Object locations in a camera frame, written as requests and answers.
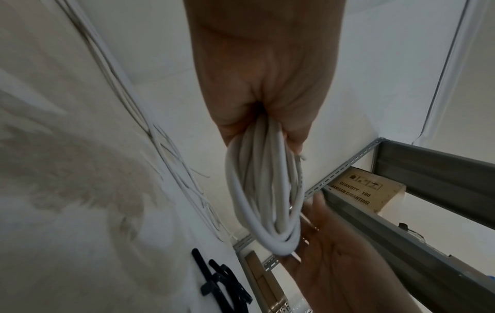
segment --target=wire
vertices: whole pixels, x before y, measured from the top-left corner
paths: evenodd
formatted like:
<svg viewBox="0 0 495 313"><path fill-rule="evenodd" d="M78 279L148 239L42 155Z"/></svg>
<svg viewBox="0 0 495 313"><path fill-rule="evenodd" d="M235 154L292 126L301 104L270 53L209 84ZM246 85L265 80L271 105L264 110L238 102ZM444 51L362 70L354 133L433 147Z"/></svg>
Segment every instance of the wire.
<svg viewBox="0 0 495 313"><path fill-rule="evenodd" d="M182 155L173 143L172 139L170 139L165 131L163 131L163 129L155 123L153 120L153 115L150 114L147 105L145 105L144 101L142 101L142 99L137 95L129 78L120 67L119 63L110 52L110 49L107 47L103 39L99 36L79 4L74 0L56 0L56 2L72 21L76 29L81 33L96 63L102 70L110 86L132 118L148 134L150 140L158 151L160 158L165 163L167 169L174 177L180 189L205 222L207 227L221 241L226 242L222 236L221 227L223 227L225 231L233 237L233 235L221 222L220 217L216 213L210 201L204 196L197 180L191 173L191 169L184 162ZM192 184L188 183L178 174L178 169L175 168L173 163L168 161L163 152L163 148L167 149L167 151L169 151L182 164L190 180L192 181ZM200 199L201 207L196 203L196 201L194 201L189 191L194 193Z"/></svg>
<svg viewBox="0 0 495 313"><path fill-rule="evenodd" d="M301 236L304 184L301 159L285 145L280 123L262 114L236 136L225 174L239 222L272 253L291 254Z"/></svg>

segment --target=white wire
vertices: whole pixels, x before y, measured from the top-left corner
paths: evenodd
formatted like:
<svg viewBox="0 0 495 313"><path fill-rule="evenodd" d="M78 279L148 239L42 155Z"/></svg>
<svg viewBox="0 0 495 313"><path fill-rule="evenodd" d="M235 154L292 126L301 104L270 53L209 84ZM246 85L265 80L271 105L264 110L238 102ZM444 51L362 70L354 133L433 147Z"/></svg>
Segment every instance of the white wire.
<svg viewBox="0 0 495 313"><path fill-rule="evenodd" d="M221 241L226 242L223 239L220 226L222 226L231 237L233 235L227 230L224 224L221 222L215 209L209 200L204 196L202 189L200 188L194 175L191 173L190 168L184 162L184 159L180 155L179 150L170 139L170 137L161 129L153 120L153 115L149 113L147 105L141 100L134 90L134 86L130 82L127 75L124 73L119 63L110 52L109 48L99 36L96 29L81 9L79 4L74 0L56 0L58 5L71 19L73 24L79 30L83 38L87 41L88 47L93 54L96 62L102 69L103 74L108 80L114 92L117 94L125 108L129 111L131 116L141 126L141 128L148 133L153 145L155 146L160 158L163 160L167 169L170 171L175 181L179 185L180 189L191 203L191 205L198 212L208 228L212 233ZM160 140L160 135L165 139L166 144L163 144ZM167 149L186 169L189 178L192 181L192 186L187 183L179 174L178 169L175 168L173 163L169 162L165 156L162 147ZM189 191L192 191L200 198L202 207L194 201Z"/></svg>
<svg viewBox="0 0 495 313"><path fill-rule="evenodd" d="M227 148L225 174L239 222L269 251L291 254L301 236L301 159L279 122L262 114Z"/></svg>

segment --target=small black object on shelf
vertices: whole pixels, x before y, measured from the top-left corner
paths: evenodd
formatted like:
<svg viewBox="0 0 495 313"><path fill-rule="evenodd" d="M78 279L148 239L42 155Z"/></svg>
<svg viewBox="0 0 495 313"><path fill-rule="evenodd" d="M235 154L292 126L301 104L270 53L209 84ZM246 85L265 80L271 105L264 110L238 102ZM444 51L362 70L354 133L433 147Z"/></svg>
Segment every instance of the small black object on shelf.
<svg viewBox="0 0 495 313"><path fill-rule="evenodd" d="M248 304L251 304L253 298L239 283L232 270L225 264L220 266L215 260L210 260L208 264L215 270L215 273L212 274L199 250L194 248L191 253L206 279L206 283L201 286L201 294L206 296L212 293L222 313L248 313ZM218 283L225 286L225 290L227 290L234 306L233 308L230 306Z"/></svg>

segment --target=skin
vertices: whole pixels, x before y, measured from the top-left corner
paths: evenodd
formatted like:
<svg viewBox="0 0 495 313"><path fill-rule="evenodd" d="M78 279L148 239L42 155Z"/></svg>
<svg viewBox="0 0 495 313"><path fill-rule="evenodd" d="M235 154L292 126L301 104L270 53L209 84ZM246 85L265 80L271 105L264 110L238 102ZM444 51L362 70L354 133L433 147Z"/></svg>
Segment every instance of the skin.
<svg viewBox="0 0 495 313"><path fill-rule="evenodd" d="M302 149L332 82L345 1L185 0L194 64L225 144L262 111ZM315 312L420 312L387 263L316 195L280 262Z"/></svg>

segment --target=printed icon on box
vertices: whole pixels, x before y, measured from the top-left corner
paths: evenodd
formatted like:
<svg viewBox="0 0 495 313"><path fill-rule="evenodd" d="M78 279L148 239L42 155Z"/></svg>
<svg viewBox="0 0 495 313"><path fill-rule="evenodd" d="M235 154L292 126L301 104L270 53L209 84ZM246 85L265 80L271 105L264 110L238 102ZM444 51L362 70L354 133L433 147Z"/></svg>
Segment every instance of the printed icon on box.
<svg viewBox="0 0 495 313"><path fill-rule="evenodd" d="M366 178L363 178L363 177L359 177L356 181L357 181L358 183L360 183L360 184L365 185L365 186L366 186L366 185L370 182L370 180L369 180L369 179L366 179Z"/></svg>
<svg viewBox="0 0 495 313"><path fill-rule="evenodd" d="M352 179L352 180L354 180L354 181L357 181L358 178L360 178L361 176L357 176L356 174L351 174L351 175L349 175L347 177L350 178L350 179Z"/></svg>
<svg viewBox="0 0 495 313"><path fill-rule="evenodd" d="M379 184L379 183L375 183L375 182L369 182L368 183L368 187L371 187L375 190L378 190L380 189L380 187L383 186L382 184Z"/></svg>

